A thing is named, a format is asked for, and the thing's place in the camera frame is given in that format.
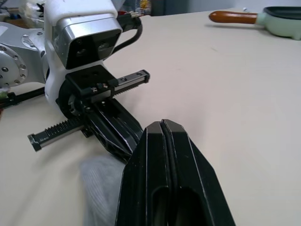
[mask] silver metal flange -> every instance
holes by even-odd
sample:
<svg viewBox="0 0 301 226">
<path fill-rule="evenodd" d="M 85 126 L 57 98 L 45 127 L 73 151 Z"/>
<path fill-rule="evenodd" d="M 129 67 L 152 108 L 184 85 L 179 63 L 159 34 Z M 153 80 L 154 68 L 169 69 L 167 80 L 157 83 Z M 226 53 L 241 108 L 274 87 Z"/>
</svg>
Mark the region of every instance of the silver metal flange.
<svg viewBox="0 0 301 226">
<path fill-rule="evenodd" d="M 28 75 L 24 60 L 11 48 L 0 43 L 0 87 L 22 84 Z"/>
</svg>

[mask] orange handle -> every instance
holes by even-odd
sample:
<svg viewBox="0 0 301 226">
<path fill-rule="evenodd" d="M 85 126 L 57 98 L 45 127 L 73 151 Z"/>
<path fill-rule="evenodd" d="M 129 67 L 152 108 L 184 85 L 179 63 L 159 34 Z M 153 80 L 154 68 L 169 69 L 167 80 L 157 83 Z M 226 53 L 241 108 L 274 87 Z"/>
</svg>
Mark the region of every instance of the orange handle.
<svg viewBox="0 0 301 226">
<path fill-rule="evenodd" d="M 217 23 L 254 24 L 257 13 L 236 13 L 229 11 L 215 11 L 209 15 L 209 19 Z"/>
</svg>

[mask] frying pan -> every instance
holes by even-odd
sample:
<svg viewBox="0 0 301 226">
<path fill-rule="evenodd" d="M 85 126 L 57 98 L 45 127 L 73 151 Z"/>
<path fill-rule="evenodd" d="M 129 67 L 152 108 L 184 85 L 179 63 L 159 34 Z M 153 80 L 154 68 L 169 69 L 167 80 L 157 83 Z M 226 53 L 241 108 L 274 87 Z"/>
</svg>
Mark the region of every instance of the frying pan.
<svg viewBox="0 0 301 226">
<path fill-rule="evenodd" d="M 266 7 L 262 13 L 215 11 L 209 18 L 217 23 L 259 24 L 274 35 L 301 40 L 301 7 Z"/>
</svg>

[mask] table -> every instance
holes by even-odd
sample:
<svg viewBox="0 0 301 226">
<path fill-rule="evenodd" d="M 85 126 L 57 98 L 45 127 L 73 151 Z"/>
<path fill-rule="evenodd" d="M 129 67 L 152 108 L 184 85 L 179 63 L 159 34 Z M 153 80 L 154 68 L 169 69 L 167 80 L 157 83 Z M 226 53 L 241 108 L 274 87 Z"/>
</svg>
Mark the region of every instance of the table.
<svg viewBox="0 0 301 226">
<path fill-rule="evenodd" d="M 143 127 L 162 118 L 185 127 L 214 167 L 238 226 L 299 225 L 301 41 L 214 24 L 208 14 L 143 17 L 143 36 L 105 65 L 116 77 L 145 69 L 150 83 L 117 99 Z M 104 148 L 76 132 L 35 153 L 26 137 L 63 119 L 44 97 L 4 111 L 1 225 L 82 225 L 79 164 Z"/>
</svg>

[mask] gray cloth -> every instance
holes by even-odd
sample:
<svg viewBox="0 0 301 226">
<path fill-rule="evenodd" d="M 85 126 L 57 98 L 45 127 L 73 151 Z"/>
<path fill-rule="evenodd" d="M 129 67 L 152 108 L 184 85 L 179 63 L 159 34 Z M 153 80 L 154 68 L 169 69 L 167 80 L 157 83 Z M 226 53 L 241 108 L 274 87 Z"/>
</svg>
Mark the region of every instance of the gray cloth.
<svg viewBox="0 0 301 226">
<path fill-rule="evenodd" d="M 84 226 L 114 226 L 124 164 L 104 154 L 80 167 L 86 195 Z"/>
</svg>

